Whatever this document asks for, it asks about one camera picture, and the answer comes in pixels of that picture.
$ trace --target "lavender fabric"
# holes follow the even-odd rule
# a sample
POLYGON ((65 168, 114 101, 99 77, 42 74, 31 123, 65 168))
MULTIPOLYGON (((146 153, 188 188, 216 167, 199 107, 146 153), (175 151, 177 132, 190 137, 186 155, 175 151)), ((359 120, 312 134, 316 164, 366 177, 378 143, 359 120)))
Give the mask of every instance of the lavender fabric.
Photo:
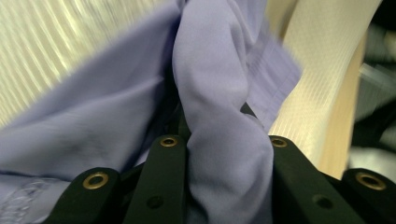
POLYGON ((0 222, 39 223, 83 171, 143 161, 174 110, 160 106, 172 63, 191 129, 188 223, 271 223, 267 134, 300 73, 265 3, 169 1, 16 118, 0 132, 0 222))

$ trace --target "white textured surface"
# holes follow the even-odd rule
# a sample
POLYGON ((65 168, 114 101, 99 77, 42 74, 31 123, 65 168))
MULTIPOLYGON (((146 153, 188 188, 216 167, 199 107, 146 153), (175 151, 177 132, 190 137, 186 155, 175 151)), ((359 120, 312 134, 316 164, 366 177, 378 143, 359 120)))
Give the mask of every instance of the white textured surface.
POLYGON ((0 128, 164 0, 0 0, 0 128))
POLYGON ((288 137, 315 165, 337 92, 379 3, 300 0, 290 19, 284 43, 304 71, 271 134, 288 137))

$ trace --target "round hole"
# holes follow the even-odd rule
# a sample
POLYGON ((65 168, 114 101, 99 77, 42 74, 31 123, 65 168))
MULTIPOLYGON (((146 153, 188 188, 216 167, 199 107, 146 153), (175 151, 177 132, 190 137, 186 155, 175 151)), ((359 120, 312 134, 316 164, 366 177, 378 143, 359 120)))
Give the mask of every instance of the round hole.
POLYGON ((273 138, 271 139, 271 143, 274 147, 286 147, 288 145, 283 139, 280 138, 273 138))
POLYGON ((177 144, 176 138, 167 137, 161 140, 161 146, 163 147, 174 147, 177 144))
POLYGON ((369 189, 383 190, 387 187, 384 181, 380 180, 375 175, 370 175, 367 173, 357 173, 356 179, 359 183, 369 189))
POLYGON ((97 172, 85 178, 82 186, 85 189, 99 189, 104 186, 108 181, 108 175, 103 172, 97 172))
POLYGON ((316 194, 312 198, 312 201, 317 204, 319 207, 324 209, 332 209, 332 201, 324 195, 316 194))
POLYGON ((163 206, 163 197, 161 196, 153 196, 148 199, 147 206, 151 209, 156 209, 163 206))

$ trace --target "purple cloth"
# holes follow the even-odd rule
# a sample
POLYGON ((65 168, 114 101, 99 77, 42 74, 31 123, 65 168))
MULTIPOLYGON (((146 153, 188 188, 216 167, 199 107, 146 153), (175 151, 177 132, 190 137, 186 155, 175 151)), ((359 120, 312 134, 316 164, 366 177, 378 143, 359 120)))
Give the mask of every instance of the purple cloth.
POLYGON ((264 7, 170 1, 15 119, 0 132, 0 222, 38 223, 83 171, 143 161, 173 111, 158 116, 172 61, 191 129, 188 223, 271 223, 267 134, 300 73, 264 7))

